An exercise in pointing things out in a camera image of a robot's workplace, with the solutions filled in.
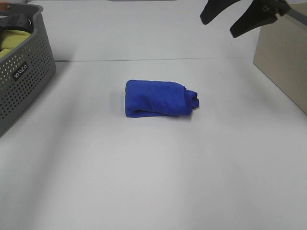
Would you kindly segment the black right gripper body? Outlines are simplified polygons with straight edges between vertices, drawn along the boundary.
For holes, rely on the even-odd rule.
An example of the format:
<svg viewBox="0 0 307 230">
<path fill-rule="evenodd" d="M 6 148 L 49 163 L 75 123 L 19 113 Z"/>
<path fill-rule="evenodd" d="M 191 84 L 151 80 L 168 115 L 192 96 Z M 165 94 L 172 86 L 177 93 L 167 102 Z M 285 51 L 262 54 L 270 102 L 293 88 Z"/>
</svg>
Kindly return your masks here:
<svg viewBox="0 0 307 230">
<path fill-rule="evenodd" d="M 285 0 L 254 0 L 250 6 L 253 11 L 261 15 L 284 16 L 292 9 Z"/>
</svg>

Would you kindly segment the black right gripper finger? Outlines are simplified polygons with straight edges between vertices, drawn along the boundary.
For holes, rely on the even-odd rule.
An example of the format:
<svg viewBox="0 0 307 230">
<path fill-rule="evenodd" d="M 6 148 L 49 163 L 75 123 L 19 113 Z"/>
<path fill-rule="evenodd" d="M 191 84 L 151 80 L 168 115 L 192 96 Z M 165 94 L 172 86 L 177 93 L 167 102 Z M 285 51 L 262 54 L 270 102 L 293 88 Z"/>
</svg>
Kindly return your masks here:
<svg viewBox="0 0 307 230">
<path fill-rule="evenodd" d="M 276 11 L 265 3 L 252 3 L 244 14 L 232 25 L 230 32 L 237 38 L 255 28 L 277 21 Z"/>
<path fill-rule="evenodd" d="M 210 23 L 218 14 L 240 0 L 208 0 L 203 11 L 200 14 L 200 19 L 203 24 Z"/>
</svg>

